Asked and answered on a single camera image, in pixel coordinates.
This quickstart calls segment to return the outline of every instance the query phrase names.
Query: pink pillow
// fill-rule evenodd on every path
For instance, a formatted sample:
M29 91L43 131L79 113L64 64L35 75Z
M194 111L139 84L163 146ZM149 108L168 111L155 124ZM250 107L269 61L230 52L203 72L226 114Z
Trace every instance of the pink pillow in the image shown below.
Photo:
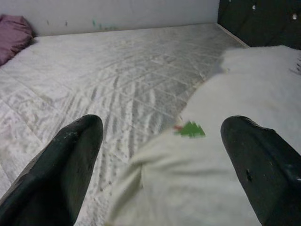
M33 31L22 16L0 16L0 66L27 47Z

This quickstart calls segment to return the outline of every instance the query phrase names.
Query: green sticker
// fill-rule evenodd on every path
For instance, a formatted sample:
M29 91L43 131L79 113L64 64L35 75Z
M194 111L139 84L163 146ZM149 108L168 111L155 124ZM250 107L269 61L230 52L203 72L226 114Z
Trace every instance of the green sticker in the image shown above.
M205 132L201 126L197 125L195 122L188 122L183 129L178 132L175 132L176 135L181 135L182 137L205 137Z

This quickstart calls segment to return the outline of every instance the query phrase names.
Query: quilted mattress cover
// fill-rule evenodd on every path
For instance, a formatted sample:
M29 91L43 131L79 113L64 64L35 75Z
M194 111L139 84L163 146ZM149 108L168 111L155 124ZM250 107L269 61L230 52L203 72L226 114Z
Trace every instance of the quilted mattress cover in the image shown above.
M0 196L61 127L96 114L104 139L76 225L103 225L131 156L241 47L216 24L35 38L0 67Z

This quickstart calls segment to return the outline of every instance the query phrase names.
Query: white sheet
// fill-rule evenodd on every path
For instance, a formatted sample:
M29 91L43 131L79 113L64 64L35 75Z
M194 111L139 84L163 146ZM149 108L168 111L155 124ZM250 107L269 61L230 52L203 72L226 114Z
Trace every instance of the white sheet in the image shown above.
M259 226L220 128L226 118L244 115L301 153L300 54L283 46L227 51L218 75L181 113L206 137L180 137L170 129L144 146L114 185L108 225Z
M0 68L0 196L64 125L94 113L104 140L76 225L102 225L111 185L172 125L226 48L215 24L38 37Z

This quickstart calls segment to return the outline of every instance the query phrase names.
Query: white blanket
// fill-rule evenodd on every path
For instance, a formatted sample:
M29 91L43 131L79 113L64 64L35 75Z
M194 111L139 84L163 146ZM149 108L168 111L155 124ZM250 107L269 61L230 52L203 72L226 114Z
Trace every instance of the white blanket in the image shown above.
M104 139L76 225L102 225L116 176L233 47L216 24L37 37L0 68L0 196L61 127L97 114Z
M206 137L176 136L170 129L144 146L114 185L108 225L259 226L220 128L229 116L244 115L301 153L300 54L283 46L227 51L218 75L181 113Z

